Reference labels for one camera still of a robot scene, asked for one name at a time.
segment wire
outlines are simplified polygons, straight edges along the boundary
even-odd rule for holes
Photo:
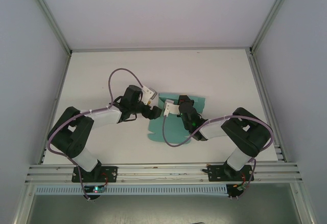
[[[219,122],[219,121],[222,121],[222,120],[225,120],[225,119],[229,119],[229,118],[240,118],[240,119],[246,119],[246,120],[251,120],[251,121],[254,121],[254,122],[257,122],[261,125],[263,125],[270,133],[270,141],[262,148],[261,151],[264,151],[266,150],[275,140],[275,136],[274,136],[274,133],[272,131],[272,129],[270,128],[270,126],[266,123],[264,123],[263,121],[259,120],[259,119],[256,119],[256,118],[251,118],[251,117],[246,117],[246,116],[237,116],[237,115],[230,115],[230,116],[224,116],[224,117],[220,117],[220,118],[215,118],[215,119],[211,119],[211,120],[207,120],[206,122],[204,122],[201,126],[199,126],[185,141],[177,144],[177,145],[172,145],[170,144],[167,140],[166,140],[166,137],[165,137],[165,121],[166,121],[166,117],[167,116],[164,116],[163,117],[163,123],[162,123],[162,137],[163,137],[163,140],[165,141],[165,143],[171,147],[178,147],[178,146],[181,146],[183,144],[185,144],[187,141],[189,141],[193,135],[199,131],[201,128],[203,128],[204,126],[207,126],[209,123],[214,123],[214,122]],[[256,167],[256,160],[255,158],[251,158],[248,162],[252,162],[254,161],[254,165],[253,165],[253,169],[252,169],[252,174],[250,176],[250,179],[249,179],[249,182],[247,184],[247,188],[250,187],[250,183],[252,181],[252,178],[253,178],[253,174],[254,174],[254,170],[255,170],[255,167]]]
[[[117,101],[119,101],[123,96],[118,96],[117,98],[115,98],[115,100],[113,101],[114,103],[116,103]]]
[[[101,175],[104,175],[106,177],[106,183],[104,185],[102,185],[102,187],[106,187],[108,185],[108,176],[106,175],[106,173],[102,173]]]
[[[47,149],[56,154],[56,155],[61,155],[61,156],[64,156],[65,158],[67,158],[69,161],[71,161],[74,165],[76,165],[78,167],[78,173],[79,173],[79,178],[80,178],[80,183],[81,183],[81,187],[82,187],[82,190],[83,190],[83,193],[85,195],[85,197],[87,198],[87,200],[90,200],[90,197],[86,194],[86,191],[85,191],[85,188],[84,188],[84,185],[83,185],[83,182],[82,182],[82,176],[81,176],[81,169],[80,167],[78,166],[78,164],[71,158],[69,158],[66,154],[62,153],[62,152],[58,152],[58,151],[55,151],[51,148],[51,142],[53,140],[53,138],[56,136],[56,134],[62,130],[66,125],[70,124],[70,122],[76,120],[77,118],[81,117],[81,116],[84,116],[84,115],[87,115],[87,114],[90,114],[91,112],[92,113],[99,113],[101,111],[105,111],[105,110],[109,110],[112,106],[113,106],[113,95],[112,95],[112,90],[111,90],[111,78],[112,78],[112,75],[117,72],[117,71],[127,71],[129,72],[130,74],[132,74],[132,76],[137,80],[137,82],[139,83],[139,85],[141,87],[143,87],[143,85],[141,84],[140,80],[137,78],[137,76],[131,72],[130,70],[126,69],[126,68],[118,68],[116,70],[114,70],[109,78],[108,78],[108,88],[109,88],[109,94],[110,94],[110,99],[111,99],[111,102],[110,102],[110,105],[108,107],[104,107],[104,108],[99,108],[99,109],[95,109],[95,110],[91,110],[91,111],[85,111],[83,113],[79,113],[77,114],[76,116],[73,116],[72,118],[68,119],[66,122],[64,122],[63,124],[61,124],[54,132],[53,134],[50,136],[50,138],[48,139],[48,143],[46,145]]]
[[[135,118],[133,118],[133,119],[128,119],[128,120],[125,120],[125,121],[123,121],[123,122],[132,122],[132,121],[135,121],[136,119],[137,119],[137,114],[135,113],[135,114],[133,114],[134,116],[135,116]]]
[[[274,133],[272,131],[272,129],[269,127],[268,124],[264,123],[263,121],[259,120],[259,119],[256,119],[256,118],[251,118],[251,117],[246,117],[246,116],[238,116],[238,115],[230,115],[230,116],[223,116],[223,117],[220,117],[220,118],[215,118],[215,119],[211,119],[211,120],[207,120],[206,122],[204,122],[201,126],[199,126],[189,137],[187,137],[187,139],[177,145],[172,145],[170,144],[167,139],[166,139],[166,136],[165,136],[165,122],[166,122],[166,118],[167,116],[164,116],[163,117],[163,122],[162,122],[162,137],[163,137],[163,140],[165,141],[165,143],[167,145],[169,145],[170,147],[178,147],[178,146],[181,146],[183,144],[185,144],[187,141],[189,141],[193,135],[195,135],[195,133],[197,131],[199,131],[201,128],[203,128],[204,126],[207,126],[209,123],[214,123],[214,122],[219,122],[219,121],[222,121],[222,120],[226,120],[226,119],[229,119],[229,118],[240,118],[240,119],[246,119],[246,120],[251,120],[251,121],[254,121],[254,122],[257,122],[261,125],[263,125],[270,133],[270,141],[267,143],[267,145],[265,145],[261,151],[263,150],[266,150],[275,140],[275,136],[274,136]]]
[[[242,178],[243,178],[243,183],[242,184],[244,184],[245,183],[245,175],[242,173]]]

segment purple cable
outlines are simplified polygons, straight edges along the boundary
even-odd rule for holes
[[[104,108],[99,108],[99,109],[95,109],[95,110],[92,110],[92,113],[99,113],[101,111],[104,111],[104,110],[108,110],[112,107],[113,105],[113,95],[112,95],[112,91],[111,91],[111,78],[112,78],[112,75],[117,72],[117,71],[127,71],[129,72],[130,74],[133,75],[133,77],[135,77],[135,79],[137,80],[137,82],[139,83],[139,85],[141,87],[143,87],[143,85],[141,84],[140,80],[137,78],[137,76],[135,76],[134,73],[132,73],[130,70],[126,69],[126,68],[118,68],[116,70],[114,70],[110,76],[109,76],[109,79],[108,79],[108,88],[109,88],[109,94],[110,94],[110,98],[111,98],[111,102],[110,102],[110,105],[108,107],[104,107]],[[76,165],[78,167],[78,172],[79,172],[79,176],[80,176],[80,183],[81,183],[81,186],[82,186],[82,189],[83,189],[83,192],[84,192],[84,195],[86,196],[86,198],[89,200],[90,198],[88,197],[88,195],[86,194],[85,192],[85,189],[84,189],[84,186],[83,186],[83,182],[82,182],[82,176],[81,176],[81,170],[80,170],[80,167],[78,166],[78,164],[71,158],[69,158],[66,154],[62,153],[62,152],[58,152],[58,151],[54,151],[53,149],[51,149],[51,142],[53,140],[53,138],[56,136],[56,134],[62,130],[66,125],[70,124],[71,121],[74,121],[75,119],[81,117],[81,116],[84,116],[84,115],[87,115],[87,114],[90,114],[91,112],[88,110],[88,111],[85,111],[83,113],[79,113],[77,114],[76,116],[73,116],[72,118],[68,119],[66,122],[64,122],[63,124],[61,124],[54,132],[53,134],[50,136],[49,140],[48,140],[48,143],[46,145],[47,149],[54,153],[54,154],[57,154],[57,155],[61,155],[61,156],[64,156],[65,158],[67,158],[69,161],[71,161],[74,165]]]
[[[177,145],[172,145],[170,144],[167,140],[166,140],[166,137],[165,137],[165,121],[166,121],[166,117],[167,116],[164,116],[163,117],[163,123],[162,123],[162,136],[163,136],[163,140],[165,141],[165,143],[171,147],[178,147],[178,146],[181,146],[183,144],[185,144],[188,140],[190,140],[193,135],[199,131],[201,128],[203,128],[204,126],[208,125],[209,123],[214,123],[214,122],[219,122],[219,121],[222,121],[222,120],[225,120],[225,119],[229,119],[229,118],[240,118],[240,119],[246,119],[246,120],[251,120],[251,121],[254,121],[254,122],[257,122],[261,125],[263,125],[270,133],[270,141],[267,143],[267,145],[265,145],[261,151],[264,151],[266,150],[275,140],[275,136],[274,136],[274,133],[272,131],[272,129],[269,127],[268,124],[264,123],[263,121],[259,120],[259,119],[256,119],[256,118],[251,118],[251,117],[246,117],[246,116],[237,116],[237,115],[230,115],[230,116],[225,116],[225,117],[220,117],[220,118],[215,118],[215,119],[211,119],[211,120],[207,120],[206,122],[204,122],[200,127],[198,127],[185,141],[177,144]],[[253,169],[252,169],[252,173],[251,173],[251,176],[250,176],[250,179],[249,179],[249,182],[247,184],[247,186],[249,187],[250,186],[250,183],[252,181],[252,178],[253,178],[253,175],[254,175],[254,170],[255,170],[255,167],[256,167],[256,160],[255,158],[251,158],[248,162],[252,162],[254,161],[254,165],[253,165]]]

